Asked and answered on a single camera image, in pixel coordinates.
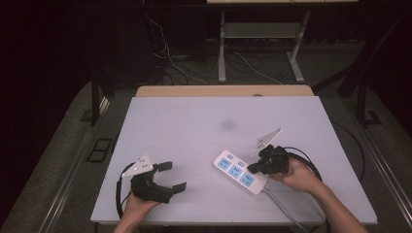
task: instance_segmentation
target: floor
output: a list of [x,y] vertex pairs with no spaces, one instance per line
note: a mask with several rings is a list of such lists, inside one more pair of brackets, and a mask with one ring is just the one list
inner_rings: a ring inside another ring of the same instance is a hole
[[[184,51],[171,50],[175,64],[165,68],[158,84],[219,84],[216,41],[210,49],[193,58]],[[303,44],[297,62],[305,84],[317,84],[351,64],[362,42]],[[290,41],[230,41],[226,49],[226,84],[293,84],[286,51]],[[361,184],[374,208],[379,224],[366,226],[370,232],[412,232],[408,211],[412,194],[412,140],[372,91],[367,93],[366,108],[380,118],[381,124],[362,128],[355,120],[356,94],[340,98],[340,82],[316,92],[354,171],[361,176],[362,156],[365,172]],[[135,90],[119,89],[112,98],[102,98],[101,117],[90,126],[90,86],[86,85],[73,101],[53,139],[7,221],[3,232],[113,232],[114,226],[94,224],[90,216],[120,133],[122,121]],[[111,140],[102,163],[87,162],[99,139]],[[166,227],[141,229],[145,232],[235,232],[238,228]],[[254,232],[291,232],[288,227],[251,228]],[[320,227],[315,232],[324,232]]]

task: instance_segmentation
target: person's left hand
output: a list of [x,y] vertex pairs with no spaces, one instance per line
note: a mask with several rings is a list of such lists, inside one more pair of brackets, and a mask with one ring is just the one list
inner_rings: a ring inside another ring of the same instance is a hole
[[148,212],[158,204],[160,203],[155,201],[143,201],[131,193],[127,197],[126,208],[124,209],[123,216],[121,217],[115,232],[132,232],[134,227],[136,227],[145,218]]

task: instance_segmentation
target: dark background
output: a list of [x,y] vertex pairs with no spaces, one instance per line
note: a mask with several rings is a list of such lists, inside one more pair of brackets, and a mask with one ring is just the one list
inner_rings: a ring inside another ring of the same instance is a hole
[[[305,41],[360,40],[373,48],[377,38],[407,9],[408,2],[360,0],[355,7],[343,10],[314,10]],[[141,13],[86,10],[76,4],[62,0],[0,1],[0,224],[73,98],[92,75],[99,77],[105,95],[113,95],[118,88],[155,83],[158,78],[151,53],[155,38],[148,37],[150,28]],[[236,12],[228,16],[271,20],[275,14],[257,17],[250,12]],[[205,38],[219,35],[216,12],[162,12],[155,17],[162,23],[171,46],[182,50],[201,48]],[[369,86],[408,132],[412,132],[411,25],[409,11],[366,73]]]

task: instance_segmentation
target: power outlet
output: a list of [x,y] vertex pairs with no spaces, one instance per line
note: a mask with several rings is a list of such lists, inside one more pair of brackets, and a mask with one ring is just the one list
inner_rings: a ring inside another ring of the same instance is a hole
[[132,177],[136,176],[145,172],[150,172],[154,169],[154,165],[151,162],[151,159],[145,155],[141,158],[138,158],[137,161],[129,167],[121,176],[125,177]]
[[250,173],[249,164],[228,150],[215,159],[214,165],[225,177],[252,194],[259,194],[268,180],[262,173]]

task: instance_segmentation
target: power strip switch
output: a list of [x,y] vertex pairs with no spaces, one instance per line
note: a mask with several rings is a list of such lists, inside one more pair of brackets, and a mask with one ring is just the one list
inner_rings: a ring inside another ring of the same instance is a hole
[[267,183],[267,176],[250,173],[249,164],[228,150],[224,150],[213,163],[219,172],[249,193],[259,194]]

